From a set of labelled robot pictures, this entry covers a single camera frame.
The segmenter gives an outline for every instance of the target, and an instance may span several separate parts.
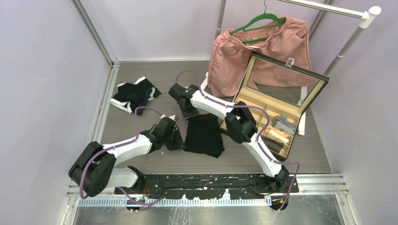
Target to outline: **black folded garment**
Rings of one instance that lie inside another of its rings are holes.
[[[261,137],[262,141],[264,142],[264,144],[267,146],[268,149],[279,153],[281,152],[282,148],[283,148],[283,143],[282,142],[277,142],[271,138],[268,137]]]
[[[209,113],[191,117],[188,121],[184,151],[218,158],[224,151],[218,117]]]
[[[128,113],[134,112],[138,106],[146,106],[148,101],[154,100],[161,92],[144,76],[135,83],[121,83],[117,85],[117,94],[111,99],[111,104]],[[144,109],[137,111],[142,115]]]

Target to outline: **pink shorts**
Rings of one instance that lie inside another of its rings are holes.
[[[286,17],[286,22],[277,27],[237,32],[232,29],[220,34],[213,43],[209,63],[208,87],[217,97],[234,96],[242,81],[252,50],[272,58],[287,61],[294,59],[294,65],[311,70],[309,58],[307,22]],[[265,41],[244,45],[242,41],[266,38]],[[316,80],[285,67],[265,60],[257,60],[248,86],[257,89],[256,84],[276,87],[300,87],[314,84]]]

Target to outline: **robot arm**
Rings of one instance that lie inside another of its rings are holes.
[[[190,85],[187,88],[174,84],[168,92],[179,104],[181,112],[185,119],[196,116],[199,109],[208,111],[225,121],[227,125],[228,136],[237,143],[243,144],[259,162],[264,174],[274,178],[273,183],[269,184],[275,191],[286,187],[289,177],[289,171],[283,165],[275,163],[277,159],[272,155],[264,142],[256,140],[257,128],[256,121],[248,108],[230,108],[234,105],[231,102],[223,101],[211,96],[211,99],[202,95],[199,88]],[[271,160],[265,156],[259,145],[271,157]]]
[[[144,185],[144,176],[136,168],[114,168],[116,165],[139,155],[145,155],[166,146],[168,150],[184,148],[180,131],[176,125],[175,115],[162,116],[160,122],[150,130],[140,132],[140,135],[118,143],[100,145],[92,142],[69,170],[69,177],[79,186],[83,176],[83,169],[89,160],[100,151],[109,149],[100,154],[92,162],[84,177],[83,190],[89,197],[94,197],[105,188],[127,187],[140,191]]]

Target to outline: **striped sock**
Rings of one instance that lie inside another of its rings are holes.
[[[281,130],[287,134],[293,135],[296,130],[297,125],[294,123],[290,123],[287,120],[286,114],[282,114],[280,116],[275,116],[272,126],[278,130]]]

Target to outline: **box lid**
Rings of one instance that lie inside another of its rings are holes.
[[[295,66],[292,58],[283,62],[253,51],[238,93],[266,98],[272,105],[301,116],[328,82],[327,76]]]

